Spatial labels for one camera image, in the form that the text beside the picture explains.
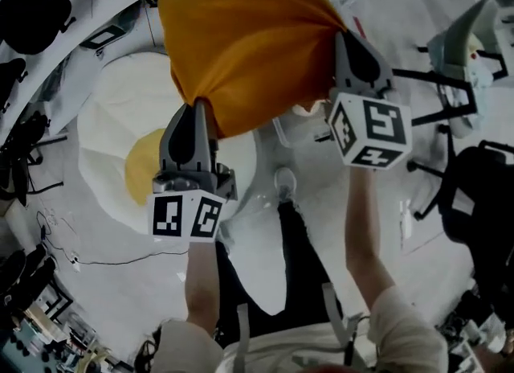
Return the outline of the person's right leg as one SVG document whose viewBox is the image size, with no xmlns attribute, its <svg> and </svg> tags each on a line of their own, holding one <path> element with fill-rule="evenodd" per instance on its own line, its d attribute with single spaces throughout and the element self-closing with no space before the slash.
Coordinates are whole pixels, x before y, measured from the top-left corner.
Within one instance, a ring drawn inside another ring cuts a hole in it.
<svg viewBox="0 0 514 373">
<path fill-rule="evenodd" d="M 330 278 L 292 201 L 278 206 L 287 284 L 284 314 L 302 326 L 326 323 L 323 285 Z"/>
</svg>

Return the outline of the white and yellow round pouf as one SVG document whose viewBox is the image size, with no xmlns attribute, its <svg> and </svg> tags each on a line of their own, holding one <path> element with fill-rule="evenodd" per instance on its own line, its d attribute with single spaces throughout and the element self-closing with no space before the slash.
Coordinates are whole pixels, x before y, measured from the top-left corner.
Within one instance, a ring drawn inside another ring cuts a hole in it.
<svg viewBox="0 0 514 373">
<path fill-rule="evenodd" d="M 159 145 L 165 129 L 182 105 L 194 102 L 182 100 L 165 55 L 140 52 L 107 64 L 80 110 L 80 173 L 104 211 L 135 232 L 149 234 L 147 198 L 161 172 Z M 238 193 L 225 221 L 252 183 L 257 149 L 252 133 L 217 137 L 215 169 L 221 163 L 235 172 Z"/>
</svg>

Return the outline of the black metal frame chair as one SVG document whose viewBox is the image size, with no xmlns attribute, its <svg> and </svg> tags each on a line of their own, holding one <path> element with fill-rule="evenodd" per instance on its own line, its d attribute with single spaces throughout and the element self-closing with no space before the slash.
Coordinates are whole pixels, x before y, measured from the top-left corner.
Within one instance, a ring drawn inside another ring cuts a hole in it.
<svg viewBox="0 0 514 373">
<path fill-rule="evenodd" d="M 478 107 L 476 103 L 476 96 L 474 93 L 474 88 L 472 83 L 459 80 L 455 78 L 451 78 L 448 76 L 443 76 L 438 74 L 437 72 L 419 72 L 414 70 L 407 70 L 401 68 L 393 68 L 393 75 L 396 77 L 407 78 L 412 80 L 420 80 L 424 82 L 429 82 L 432 84 L 436 84 L 438 86 L 447 86 L 451 88 L 456 88 L 458 90 L 462 90 L 467 95 L 467 103 L 465 105 L 459 107 L 453 107 L 447 105 L 443 108 L 443 110 L 427 114 L 422 117 L 416 117 L 412 119 L 412 126 L 420 126 L 427 125 L 439 121 L 450 120 L 457 117 L 465 117 L 472 114 L 478 113 Z"/>
</svg>

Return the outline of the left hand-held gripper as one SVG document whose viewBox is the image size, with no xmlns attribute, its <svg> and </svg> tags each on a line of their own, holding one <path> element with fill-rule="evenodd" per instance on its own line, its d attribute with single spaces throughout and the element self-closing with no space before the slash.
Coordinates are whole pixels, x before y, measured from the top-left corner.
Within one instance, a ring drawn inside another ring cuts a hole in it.
<svg viewBox="0 0 514 373">
<path fill-rule="evenodd" d="M 182 105 L 159 145 L 161 172 L 153 179 L 153 193 L 147 198 L 150 235 L 188 243 L 214 241 L 229 203 L 238 199 L 235 172 L 221 163 L 215 169 L 217 150 L 210 104 L 197 99 L 193 106 Z M 181 164 L 192 171 L 173 171 Z"/>
</svg>

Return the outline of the shelf of black helmets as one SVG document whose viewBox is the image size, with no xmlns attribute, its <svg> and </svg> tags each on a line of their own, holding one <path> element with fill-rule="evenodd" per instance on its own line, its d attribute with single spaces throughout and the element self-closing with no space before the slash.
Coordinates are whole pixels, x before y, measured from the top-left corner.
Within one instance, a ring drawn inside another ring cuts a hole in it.
<svg viewBox="0 0 514 373">
<path fill-rule="evenodd" d="M 59 33 L 76 21 L 70 0 L 5 0 L 0 2 L 0 42 L 20 55 L 46 50 Z M 25 59 L 0 62 L 0 113 L 5 113 L 16 83 L 27 76 Z"/>
</svg>

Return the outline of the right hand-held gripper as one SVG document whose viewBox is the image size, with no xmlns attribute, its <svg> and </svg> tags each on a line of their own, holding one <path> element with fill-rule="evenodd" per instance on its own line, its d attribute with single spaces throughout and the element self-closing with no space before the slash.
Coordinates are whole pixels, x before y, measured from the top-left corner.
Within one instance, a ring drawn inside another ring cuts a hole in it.
<svg viewBox="0 0 514 373">
<path fill-rule="evenodd" d="M 352 31 L 336 34 L 337 89 L 328 126 L 346 166 L 389 170 L 412 150 L 410 107 L 349 94 L 391 88 L 393 71 L 378 50 Z"/>
</svg>

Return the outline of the black office chair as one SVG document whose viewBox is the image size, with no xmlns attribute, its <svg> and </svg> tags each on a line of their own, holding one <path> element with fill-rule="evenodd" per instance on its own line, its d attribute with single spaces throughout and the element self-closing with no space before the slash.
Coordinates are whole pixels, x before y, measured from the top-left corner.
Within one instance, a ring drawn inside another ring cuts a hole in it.
<svg viewBox="0 0 514 373">
<path fill-rule="evenodd" d="M 481 141 L 456 153 L 448 146 L 446 169 L 441 172 L 414 160 L 409 172 L 422 170 L 441 178 L 421 221 L 433 209 L 441 216 L 448 239 L 467 246 L 473 260 L 479 295 L 508 327 L 514 327 L 514 164 L 506 153 L 514 147 Z"/>
</svg>

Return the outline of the person's right forearm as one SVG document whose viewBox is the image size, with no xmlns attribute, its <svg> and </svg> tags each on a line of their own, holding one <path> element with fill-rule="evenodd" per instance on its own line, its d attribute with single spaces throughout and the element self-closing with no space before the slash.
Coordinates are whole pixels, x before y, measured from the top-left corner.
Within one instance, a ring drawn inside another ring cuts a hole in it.
<svg viewBox="0 0 514 373">
<path fill-rule="evenodd" d="M 345 217 L 345 263 L 369 309 L 384 291 L 395 285 L 381 261 L 380 242 L 374 172 L 352 167 Z"/>
</svg>

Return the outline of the person's torso in pale shirt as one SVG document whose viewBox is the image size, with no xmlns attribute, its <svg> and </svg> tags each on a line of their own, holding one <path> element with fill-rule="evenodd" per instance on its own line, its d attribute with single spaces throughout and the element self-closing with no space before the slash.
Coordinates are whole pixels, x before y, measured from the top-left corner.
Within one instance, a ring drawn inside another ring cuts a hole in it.
<svg viewBox="0 0 514 373">
<path fill-rule="evenodd" d="M 171 320 L 151 373 L 300 373 L 307 367 L 340 367 L 350 331 L 337 316 L 330 284 L 323 286 L 328 322 L 252 338 L 248 308 L 238 307 L 241 341 L 221 348 L 204 329 Z M 385 373 L 447 373 L 447 344 L 393 286 L 375 301 L 369 318 L 369 340 L 377 344 L 376 368 Z"/>
</svg>

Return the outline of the person's left forearm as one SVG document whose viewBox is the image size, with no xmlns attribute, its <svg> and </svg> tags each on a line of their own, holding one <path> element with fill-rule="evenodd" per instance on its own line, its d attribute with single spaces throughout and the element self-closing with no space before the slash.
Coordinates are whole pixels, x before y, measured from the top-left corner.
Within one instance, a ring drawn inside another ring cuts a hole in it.
<svg viewBox="0 0 514 373">
<path fill-rule="evenodd" d="M 185 297 L 187 322 L 203 328 L 208 335 L 215 332 L 219 320 L 220 287 L 216 245 L 192 243 L 188 251 Z"/>
</svg>

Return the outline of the white metal display rack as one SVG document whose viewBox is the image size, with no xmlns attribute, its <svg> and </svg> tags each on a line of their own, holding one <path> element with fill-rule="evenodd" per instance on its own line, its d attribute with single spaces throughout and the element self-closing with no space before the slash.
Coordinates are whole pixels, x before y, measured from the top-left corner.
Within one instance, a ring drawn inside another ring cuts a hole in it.
<svg viewBox="0 0 514 373">
<path fill-rule="evenodd" d="M 12 127 L 36 90 L 61 60 L 96 28 L 138 0 L 70 1 L 72 4 L 71 15 L 76 18 L 70 29 L 57 35 L 52 45 L 42 53 L 24 58 L 28 76 L 21 84 L 14 86 L 8 100 L 10 106 L 6 113 L 0 116 L 0 146 L 4 144 Z"/>
</svg>

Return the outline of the cluttered work desk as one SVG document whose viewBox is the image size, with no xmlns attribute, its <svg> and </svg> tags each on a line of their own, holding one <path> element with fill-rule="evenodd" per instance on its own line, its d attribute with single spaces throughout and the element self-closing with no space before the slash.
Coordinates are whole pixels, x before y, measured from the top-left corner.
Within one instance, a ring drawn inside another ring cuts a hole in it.
<svg viewBox="0 0 514 373">
<path fill-rule="evenodd" d="M 0 373 L 131 373 L 113 356 L 74 303 L 53 322 L 43 309 L 43 290 L 20 325 L 0 330 Z"/>
</svg>

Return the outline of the dark wicker chair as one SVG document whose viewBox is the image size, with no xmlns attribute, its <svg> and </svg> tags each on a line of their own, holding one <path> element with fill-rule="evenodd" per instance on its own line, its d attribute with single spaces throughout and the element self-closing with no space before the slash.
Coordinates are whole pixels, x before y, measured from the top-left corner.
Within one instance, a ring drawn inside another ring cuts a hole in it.
<svg viewBox="0 0 514 373">
<path fill-rule="evenodd" d="M 29 171 L 30 166 L 39 166 L 44 156 L 40 149 L 67 140 L 67 135 L 43 140 L 50 120 L 46 115 L 35 111 L 28 119 L 17 122 L 10 131 L 5 143 L 0 147 L 0 200 L 17 199 L 26 207 L 29 195 L 40 195 L 46 191 L 62 187 L 64 182 L 36 189 Z"/>
</svg>

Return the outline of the person's right white shoe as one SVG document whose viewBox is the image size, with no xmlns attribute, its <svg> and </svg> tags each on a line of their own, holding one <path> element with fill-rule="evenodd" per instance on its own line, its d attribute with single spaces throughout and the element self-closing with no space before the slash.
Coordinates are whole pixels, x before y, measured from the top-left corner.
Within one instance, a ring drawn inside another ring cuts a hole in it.
<svg viewBox="0 0 514 373">
<path fill-rule="evenodd" d="M 292 201 L 296 195 L 296 176 L 288 167 L 280 167 L 274 176 L 274 184 L 279 203 Z"/>
</svg>

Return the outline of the small orange cushion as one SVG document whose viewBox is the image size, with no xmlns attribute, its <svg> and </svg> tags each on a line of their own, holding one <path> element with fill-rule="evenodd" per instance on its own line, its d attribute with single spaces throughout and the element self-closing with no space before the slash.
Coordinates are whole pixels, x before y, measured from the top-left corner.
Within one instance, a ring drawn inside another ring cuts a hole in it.
<svg viewBox="0 0 514 373">
<path fill-rule="evenodd" d="M 173 82 L 202 98 L 222 138 L 259 128 L 334 85 L 335 37 L 346 25 L 329 0 L 158 0 Z"/>
</svg>

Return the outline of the black cross-braced table frame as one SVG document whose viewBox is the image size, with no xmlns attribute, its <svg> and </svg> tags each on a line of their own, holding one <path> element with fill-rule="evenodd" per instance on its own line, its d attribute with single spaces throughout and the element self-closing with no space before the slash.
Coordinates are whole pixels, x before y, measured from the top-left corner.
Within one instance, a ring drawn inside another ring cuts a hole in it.
<svg viewBox="0 0 514 373">
<path fill-rule="evenodd" d="M 63 287 L 56 277 L 46 287 L 43 294 L 43 309 L 45 314 L 57 322 L 59 317 L 65 313 L 74 303 L 72 295 Z"/>
</svg>

